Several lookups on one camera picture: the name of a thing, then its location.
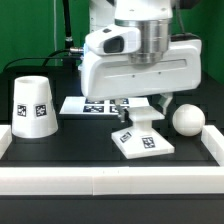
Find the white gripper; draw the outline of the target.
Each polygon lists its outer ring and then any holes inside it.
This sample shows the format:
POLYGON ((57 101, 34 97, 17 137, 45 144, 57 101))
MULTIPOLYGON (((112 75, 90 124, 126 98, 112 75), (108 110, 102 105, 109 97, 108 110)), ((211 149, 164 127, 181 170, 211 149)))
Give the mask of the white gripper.
POLYGON ((118 118, 128 119, 128 111, 119 98, 161 94, 162 113, 173 94, 195 89, 201 82, 198 39, 170 42, 157 62, 138 63, 131 56, 140 49, 140 30, 114 24, 90 33, 85 38, 81 70, 81 90, 91 101, 115 100, 118 118))

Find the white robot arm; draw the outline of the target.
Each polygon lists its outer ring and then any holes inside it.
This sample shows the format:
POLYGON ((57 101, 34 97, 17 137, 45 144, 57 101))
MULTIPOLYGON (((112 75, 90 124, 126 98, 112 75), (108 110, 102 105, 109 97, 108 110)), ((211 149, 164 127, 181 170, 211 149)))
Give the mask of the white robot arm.
POLYGON ((128 97, 161 94, 167 108, 172 94, 201 82, 199 39, 172 41, 172 10, 178 0, 115 0, 114 23, 88 34, 81 90, 90 101, 112 100, 119 117, 128 97))

